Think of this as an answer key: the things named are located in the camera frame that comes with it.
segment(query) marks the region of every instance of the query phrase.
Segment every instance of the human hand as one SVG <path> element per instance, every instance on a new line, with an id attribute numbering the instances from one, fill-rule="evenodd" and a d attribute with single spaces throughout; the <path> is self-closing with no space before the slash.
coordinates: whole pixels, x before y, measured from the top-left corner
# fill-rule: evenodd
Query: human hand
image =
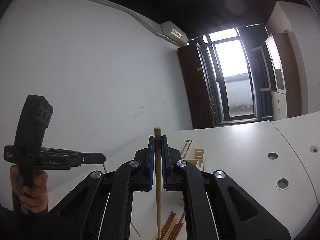
<path id="1" fill-rule="evenodd" d="M 12 191 L 19 197 L 18 190 L 18 176 L 19 176 L 19 167 L 12 165 L 10 168 L 10 181 Z M 24 186 L 22 188 L 23 192 L 28 194 L 27 196 L 20 196 L 20 200 L 25 206 L 26 209 L 30 210 L 33 213 L 39 213 L 44 211 L 48 205 L 48 192 L 47 192 L 47 180 L 48 175 L 44 171 L 39 174 L 34 179 L 34 185 L 32 187 Z"/>

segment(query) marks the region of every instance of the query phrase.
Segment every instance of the dark brown cabinet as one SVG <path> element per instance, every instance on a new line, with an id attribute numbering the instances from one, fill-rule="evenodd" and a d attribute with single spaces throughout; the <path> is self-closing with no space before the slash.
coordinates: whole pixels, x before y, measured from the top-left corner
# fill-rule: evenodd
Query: dark brown cabinet
<path id="1" fill-rule="evenodd" d="M 217 104 L 202 48 L 198 44 L 184 46 L 178 49 L 178 57 L 193 129 L 214 127 L 218 119 Z"/>

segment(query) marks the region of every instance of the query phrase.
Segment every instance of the finger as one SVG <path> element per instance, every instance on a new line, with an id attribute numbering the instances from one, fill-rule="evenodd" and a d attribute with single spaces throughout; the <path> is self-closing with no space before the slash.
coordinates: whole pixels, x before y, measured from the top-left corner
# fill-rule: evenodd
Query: finger
<path id="1" fill-rule="evenodd" d="M 40 185 L 40 186 L 24 186 L 22 188 L 23 192 L 28 194 L 31 197 L 39 197 L 43 194 L 47 194 L 47 186 L 46 185 Z"/>
<path id="2" fill-rule="evenodd" d="M 34 182 L 37 186 L 39 186 L 39 185 L 46 184 L 47 180 L 48 180 L 48 174 L 45 171 L 43 171 L 38 176 L 35 177 Z"/>
<path id="3" fill-rule="evenodd" d="M 10 167 L 10 180 L 11 182 L 16 182 L 19 176 L 19 167 L 17 165 L 12 165 Z"/>
<path id="4" fill-rule="evenodd" d="M 30 207 L 26 204 L 23 204 L 26 209 L 30 210 L 32 213 L 40 213 L 44 211 L 47 208 L 47 205 L 41 205 L 41 206 L 36 206 L 36 207 Z"/>
<path id="5" fill-rule="evenodd" d="M 48 196 L 46 194 L 41 195 L 39 197 L 26 197 L 26 196 L 21 196 L 20 200 L 30 206 L 30 207 L 37 207 L 41 205 L 47 205 L 48 204 Z"/>

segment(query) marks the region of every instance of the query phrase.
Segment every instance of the curtain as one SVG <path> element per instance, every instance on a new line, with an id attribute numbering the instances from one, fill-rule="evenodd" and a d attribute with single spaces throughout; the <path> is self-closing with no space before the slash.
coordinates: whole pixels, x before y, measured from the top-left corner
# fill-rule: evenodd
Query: curtain
<path id="1" fill-rule="evenodd" d="M 260 91 L 268 84 L 268 76 L 264 61 L 252 49 L 260 47 L 268 38 L 268 33 L 263 24 L 253 26 L 242 26 L 237 28 L 245 53 L 248 58 L 252 77 L 254 94 L 254 113 L 257 118 L 272 116 L 272 98 L 271 91 Z"/>

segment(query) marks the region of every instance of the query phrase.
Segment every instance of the round hole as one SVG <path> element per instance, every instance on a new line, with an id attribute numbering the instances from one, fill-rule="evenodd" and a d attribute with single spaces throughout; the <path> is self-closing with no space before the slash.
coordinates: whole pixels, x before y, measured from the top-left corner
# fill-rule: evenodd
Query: round hole
<path id="1" fill-rule="evenodd" d="M 276 158 L 278 158 L 278 155 L 276 153 L 269 153 L 268 158 L 270 160 L 275 160 Z"/>
<path id="2" fill-rule="evenodd" d="M 289 185 L 290 185 L 290 182 L 285 178 L 279 179 L 277 181 L 277 188 L 280 190 L 287 189 L 289 187 Z"/>
<path id="3" fill-rule="evenodd" d="M 42 121 L 44 122 L 45 119 L 47 118 L 47 115 L 48 115 L 48 111 L 45 110 L 44 113 L 43 113 L 43 117 L 42 117 Z"/>
<path id="4" fill-rule="evenodd" d="M 310 151 L 313 152 L 313 153 L 317 153 L 319 151 L 319 148 L 317 146 L 315 146 L 315 145 L 312 145 L 310 147 Z"/>
<path id="5" fill-rule="evenodd" d="M 40 118 L 40 117 L 41 117 L 42 112 L 43 112 L 43 108 L 41 107 L 41 108 L 39 109 L 39 111 L 38 111 L 38 118 Z"/>
<path id="6" fill-rule="evenodd" d="M 51 114 L 48 114 L 48 117 L 47 117 L 47 123 L 50 122 L 50 119 L 51 119 Z"/>

